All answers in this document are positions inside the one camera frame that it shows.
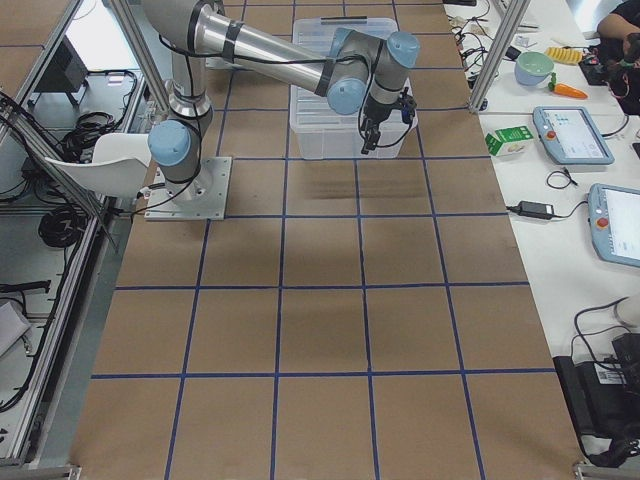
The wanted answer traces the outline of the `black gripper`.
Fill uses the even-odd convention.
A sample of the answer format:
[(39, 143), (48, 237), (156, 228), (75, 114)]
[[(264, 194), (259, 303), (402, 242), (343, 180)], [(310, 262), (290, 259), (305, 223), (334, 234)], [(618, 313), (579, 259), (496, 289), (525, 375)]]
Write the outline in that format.
[(394, 109), (398, 108), (398, 98), (395, 98), (391, 103), (381, 103), (371, 94), (366, 96), (359, 127), (363, 138), (362, 154), (369, 154), (378, 148), (381, 137), (379, 126), (389, 118)]

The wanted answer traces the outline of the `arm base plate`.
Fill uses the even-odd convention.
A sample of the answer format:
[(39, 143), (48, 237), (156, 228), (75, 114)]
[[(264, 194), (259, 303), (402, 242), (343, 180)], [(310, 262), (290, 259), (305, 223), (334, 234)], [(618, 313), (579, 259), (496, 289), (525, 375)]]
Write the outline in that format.
[(207, 157), (201, 162), (201, 170), (190, 186), (173, 200), (181, 186), (168, 183), (151, 191), (143, 212), (148, 221), (196, 221), (223, 220), (225, 218), (232, 158)]

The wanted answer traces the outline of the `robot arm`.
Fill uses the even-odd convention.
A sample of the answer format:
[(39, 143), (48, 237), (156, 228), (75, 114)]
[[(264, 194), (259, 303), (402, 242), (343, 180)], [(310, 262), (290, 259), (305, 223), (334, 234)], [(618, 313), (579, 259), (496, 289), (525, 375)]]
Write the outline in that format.
[(381, 147), (381, 125), (393, 111), (412, 126), (416, 102), (406, 81), (420, 43), (396, 31), (382, 39), (339, 27), (326, 56), (217, 12), (207, 1), (145, 1), (150, 24), (186, 62), (222, 60), (326, 98), (339, 115), (358, 117), (361, 151)]

